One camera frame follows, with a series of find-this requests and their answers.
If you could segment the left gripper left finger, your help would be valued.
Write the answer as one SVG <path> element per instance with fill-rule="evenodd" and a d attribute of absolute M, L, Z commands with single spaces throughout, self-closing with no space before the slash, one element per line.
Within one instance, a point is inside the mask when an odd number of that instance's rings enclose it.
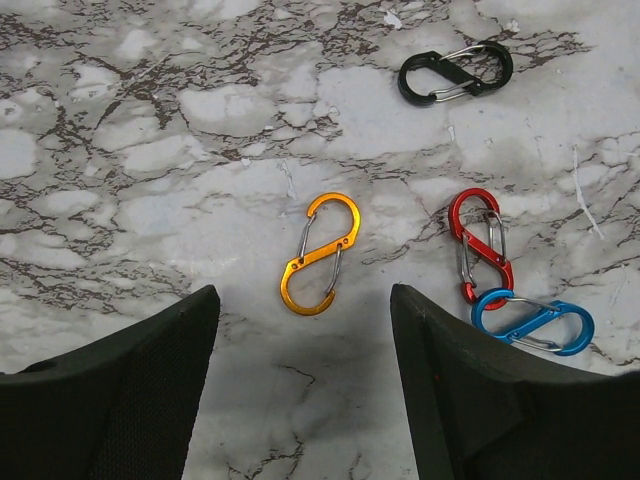
<path fill-rule="evenodd" d="M 179 479 L 220 315 L 207 285 L 1 377 L 4 479 Z"/>

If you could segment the black S carabiner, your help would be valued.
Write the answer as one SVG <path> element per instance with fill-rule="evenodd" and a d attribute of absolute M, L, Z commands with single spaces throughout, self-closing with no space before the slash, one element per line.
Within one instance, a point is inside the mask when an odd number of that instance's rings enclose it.
<path fill-rule="evenodd" d="M 494 82 L 484 82 L 453 62 L 455 58 L 474 56 L 476 53 L 488 55 L 498 60 L 501 73 Z M 417 93 L 410 87 L 407 75 L 410 71 L 419 69 L 428 69 L 438 74 L 451 82 L 452 86 L 445 89 L 432 90 L 427 95 Z M 466 95 L 479 97 L 494 93 L 510 81 L 513 71 L 514 64 L 509 51 L 495 41 L 484 40 L 447 55 L 441 55 L 436 51 L 428 51 L 409 57 L 400 68 L 397 85 L 402 97 L 410 104 L 428 107 Z"/>

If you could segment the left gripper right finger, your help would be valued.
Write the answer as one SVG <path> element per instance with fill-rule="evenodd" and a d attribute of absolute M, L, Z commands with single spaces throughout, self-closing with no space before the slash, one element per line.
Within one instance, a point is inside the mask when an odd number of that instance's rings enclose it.
<path fill-rule="evenodd" d="M 508 346 L 414 287 L 390 314 L 422 479 L 635 479 L 639 376 L 606 376 Z"/>

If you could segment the red S carabiner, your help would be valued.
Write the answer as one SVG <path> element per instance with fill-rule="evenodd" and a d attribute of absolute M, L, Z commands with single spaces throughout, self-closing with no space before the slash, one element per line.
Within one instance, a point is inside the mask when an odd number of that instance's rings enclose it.
<path fill-rule="evenodd" d="M 488 229 L 487 243 L 477 238 L 463 225 L 460 210 L 464 202 L 471 198 L 481 200 L 485 206 L 483 216 Z M 475 293 L 477 282 L 469 263 L 471 252 L 478 255 L 481 260 L 499 273 L 503 289 L 512 290 L 514 275 L 511 262 L 507 258 L 506 232 L 496 198 L 482 188 L 474 187 L 463 190 L 454 197 L 449 205 L 448 221 L 451 235 L 461 244 L 461 293 L 463 298 L 469 304 L 474 304 L 479 299 Z"/>

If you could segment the upper blue S carabiner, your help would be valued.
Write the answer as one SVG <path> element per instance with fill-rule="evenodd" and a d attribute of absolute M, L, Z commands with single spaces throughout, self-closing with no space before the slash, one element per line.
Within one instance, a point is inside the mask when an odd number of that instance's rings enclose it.
<path fill-rule="evenodd" d="M 493 333 L 484 326 L 483 315 L 488 309 L 489 304 L 496 300 L 505 300 L 507 303 L 526 303 L 536 306 L 538 310 L 529 316 L 523 317 L 506 329 Z M 542 340 L 531 336 L 534 331 L 566 315 L 577 315 L 581 320 L 581 330 L 578 336 L 571 342 L 565 345 L 559 345 L 551 340 Z M 505 344 L 516 343 L 537 350 L 547 351 L 561 357 L 577 355 L 584 351 L 591 343 L 595 334 L 594 319 L 586 309 L 561 300 L 543 303 L 529 298 L 519 297 L 513 290 L 506 288 L 493 288 L 481 294 L 471 308 L 471 323 L 476 329 Z"/>

